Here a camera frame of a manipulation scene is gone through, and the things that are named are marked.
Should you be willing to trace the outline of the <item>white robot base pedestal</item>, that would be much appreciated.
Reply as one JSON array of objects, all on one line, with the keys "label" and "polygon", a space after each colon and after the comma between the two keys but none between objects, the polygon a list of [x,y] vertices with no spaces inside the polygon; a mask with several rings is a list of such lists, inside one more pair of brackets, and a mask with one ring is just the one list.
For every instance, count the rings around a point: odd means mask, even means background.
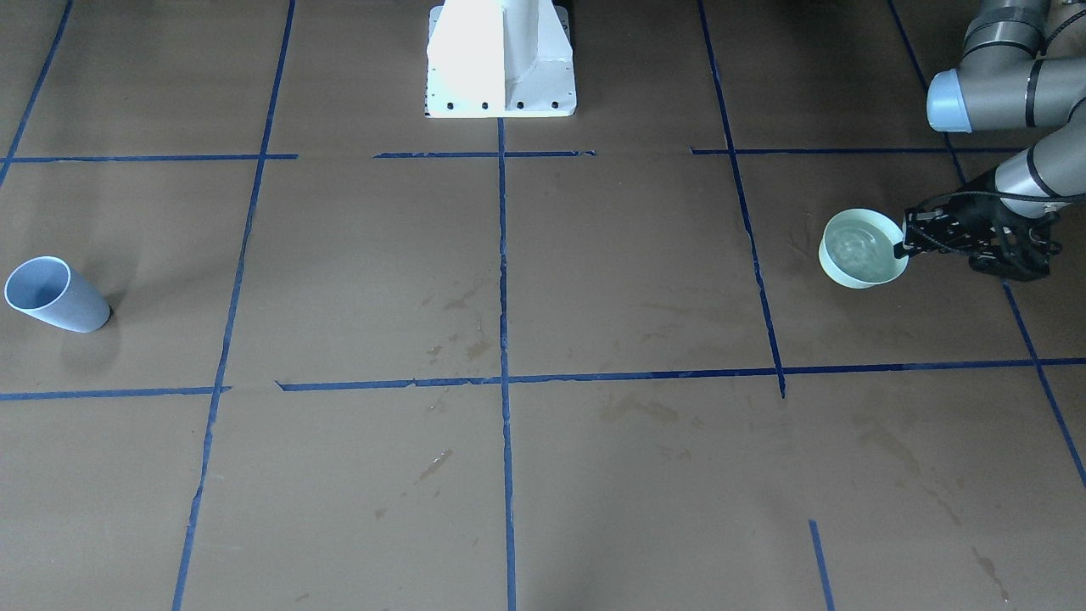
[{"label": "white robot base pedestal", "polygon": [[424,114],[567,117],[578,105],[569,8],[445,1],[429,11]]}]

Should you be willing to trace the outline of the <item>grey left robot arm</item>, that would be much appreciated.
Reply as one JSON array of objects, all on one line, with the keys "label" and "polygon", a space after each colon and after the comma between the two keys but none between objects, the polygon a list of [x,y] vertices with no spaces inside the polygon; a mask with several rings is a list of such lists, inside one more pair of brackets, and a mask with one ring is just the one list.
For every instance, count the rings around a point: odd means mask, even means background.
[{"label": "grey left robot arm", "polygon": [[1046,128],[1039,142],[904,213],[899,260],[967,257],[978,273],[1038,281],[1062,251],[1052,228],[1083,202],[1083,58],[1051,58],[1047,1],[982,1],[957,67],[936,74],[926,114],[938,132]]}]

